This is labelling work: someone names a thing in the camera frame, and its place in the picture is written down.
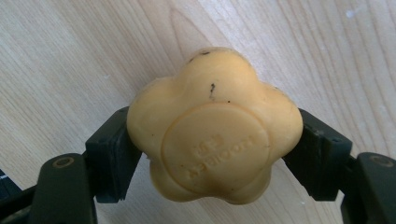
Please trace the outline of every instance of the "wood grain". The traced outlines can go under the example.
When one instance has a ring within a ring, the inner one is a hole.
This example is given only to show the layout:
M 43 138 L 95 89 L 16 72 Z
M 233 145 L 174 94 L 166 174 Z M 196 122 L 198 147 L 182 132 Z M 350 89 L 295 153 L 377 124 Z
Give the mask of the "wood grain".
M 354 142 L 353 155 L 396 158 L 396 2 L 0 1 L 0 167 L 22 188 L 40 166 L 84 143 L 155 77 L 201 47 L 244 54 Z M 255 203 L 173 203 L 142 159 L 127 199 L 97 204 L 100 223 L 342 223 L 307 196 L 282 161 Z

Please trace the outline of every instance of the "embossed circle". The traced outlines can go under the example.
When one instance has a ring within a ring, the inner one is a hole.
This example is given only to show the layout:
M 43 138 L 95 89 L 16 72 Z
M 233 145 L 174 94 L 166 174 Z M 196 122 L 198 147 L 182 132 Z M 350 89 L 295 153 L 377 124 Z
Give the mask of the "embossed circle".
M 267 131 L 237 105 L 209 104 L 186 112 L 167 130 L 162 157 L 183 188 L 208 196 L 232 193 L 267 166 Z

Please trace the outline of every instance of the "light wooden surface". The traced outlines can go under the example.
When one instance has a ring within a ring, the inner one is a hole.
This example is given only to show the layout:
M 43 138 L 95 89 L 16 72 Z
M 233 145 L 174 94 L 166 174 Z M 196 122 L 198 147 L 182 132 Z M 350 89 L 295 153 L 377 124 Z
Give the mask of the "light wooden surface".
M 155 77 L 201 47 L 237 49 L 262 81 L 354 142 L 396 158 L 396 1 L 0 0 L 0 167 L 22 188 L 85 141 Z M 173 203 L 143 157 L 100 223 L 342 223 L 282 161 L 255 203 Z

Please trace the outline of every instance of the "yellow soap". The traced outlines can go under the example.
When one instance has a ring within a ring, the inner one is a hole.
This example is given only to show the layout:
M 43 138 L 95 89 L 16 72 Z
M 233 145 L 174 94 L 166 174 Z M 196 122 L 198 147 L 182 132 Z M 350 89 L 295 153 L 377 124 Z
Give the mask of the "yellow soap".
M 241 204 L 268 187 L 272 164 L 298 143 L 303 121 L 288 96 L 260 82 L 238 52 L 210 48 L 139 92 L 127 127 L 165 198 Z

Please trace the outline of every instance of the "soap bar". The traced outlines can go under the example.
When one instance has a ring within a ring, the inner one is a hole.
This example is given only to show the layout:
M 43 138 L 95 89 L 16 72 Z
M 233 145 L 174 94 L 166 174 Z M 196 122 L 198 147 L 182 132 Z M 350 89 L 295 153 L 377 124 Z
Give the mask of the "soap bar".
M 290 98 L 260 82 L 241 54 L 209 48 L 178 75 L 139 92 L 127 128 L 165 198 L 243 204 L 263 194 L 272 164 L 298 143 L 303 121 Z

